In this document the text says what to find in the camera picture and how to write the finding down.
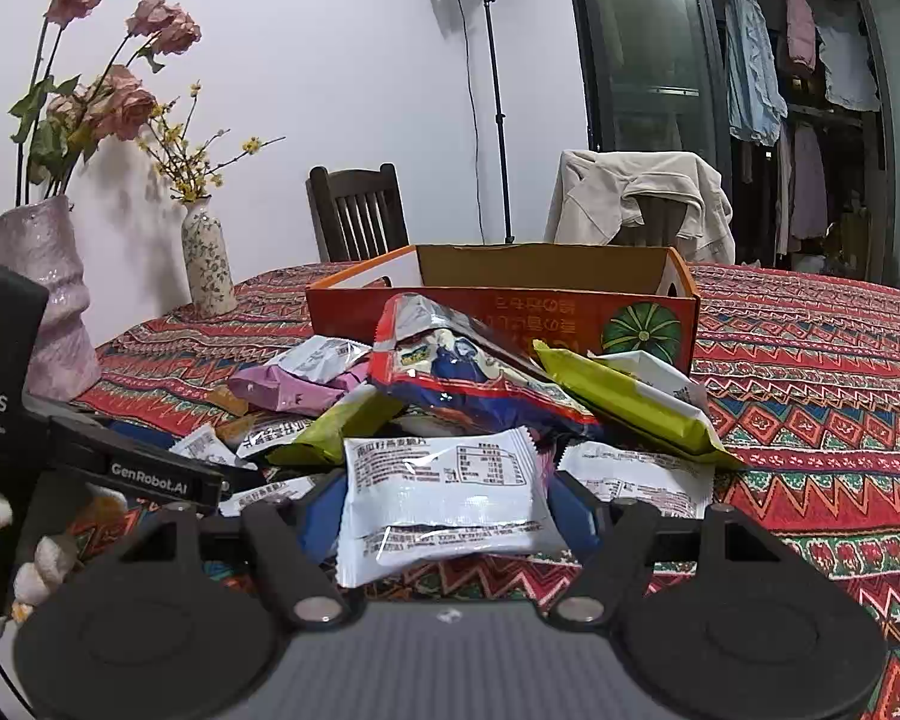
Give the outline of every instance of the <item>green snack package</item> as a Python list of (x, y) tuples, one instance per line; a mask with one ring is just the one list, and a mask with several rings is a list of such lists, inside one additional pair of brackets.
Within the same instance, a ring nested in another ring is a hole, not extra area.
[(405, 404), (372, 384), (348, 392), (293, 440), (266, 455), (275, 466), (342, 466), (343, 439), (368, 439)]
[(551, 349), (534, 341), (533, 350), (557, 384), (652, 445), (696, 463), (746, 467), (727, 452), (710, 419), (696, 406), (569, 349)]

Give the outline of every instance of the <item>snack pile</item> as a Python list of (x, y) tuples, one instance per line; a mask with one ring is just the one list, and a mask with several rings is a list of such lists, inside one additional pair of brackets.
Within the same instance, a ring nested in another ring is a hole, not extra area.
[[(345, 466), (344, 587), (420, 560), (559, 557), (566, 545), (547, 505), (554, 469), (601, 500), (635, 497), (699, 518), (714, 469), (742, 465), (710, 424), (706, 393), (666, 362), (533, 347), (536, 359), (472, 317), (401, 293), (372, 347), (313, 336), (240, 370), (212, 396), (233, 419), (170, 451), (226, 471), (224, 517), (300, 498)], [(21, 589), (33, 583), (21, 577)], [(32, 605), (48, 593), (24, 595)]]

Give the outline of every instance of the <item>table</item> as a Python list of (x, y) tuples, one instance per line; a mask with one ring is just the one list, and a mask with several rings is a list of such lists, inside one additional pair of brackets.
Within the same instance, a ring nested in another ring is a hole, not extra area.
[[(256, 276), (237, 286), (239, 308), (221, 319), (201, 322), (184, 307), (131, 328), (100, 348), (103, 379), (80, 402), (178, 435), (225, 420), (204, 402), (207, 391), (307, 337), (303, 289), (340, 267)], [(865, 717), (900, 720), (900, 292), (738, 266), (692, 271), (703, 296), (693, 375), (709, 391), (722, 440), (754, 468), (718, 474), (715, 493), (866, 607), (892, 654)], [(84, 557), (148, 510), (78, 532)], [(548, 605), (576, 571), (571, 562), (462, 557), (367, 593)], [(658, 575), (652, 589), (679, 579)]]

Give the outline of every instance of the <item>wooden chair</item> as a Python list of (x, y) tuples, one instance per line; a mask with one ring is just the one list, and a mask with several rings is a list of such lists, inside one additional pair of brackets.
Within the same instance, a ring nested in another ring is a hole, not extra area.
[(329, 262), (367, 260), (407, 245), (396, 170), (327, 172), (314, 167), (307, 180), (320, 258)]

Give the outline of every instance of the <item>orange cardboard box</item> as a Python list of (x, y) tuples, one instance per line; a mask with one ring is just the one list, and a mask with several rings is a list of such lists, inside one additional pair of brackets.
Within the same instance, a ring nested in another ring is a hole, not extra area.
[(314, 332), (373, 343), (384, 303), (415, 292), (532, 351), (645, 349), (689, 373), (700, 294), (673, 248), (412, 245), (307, 288)]

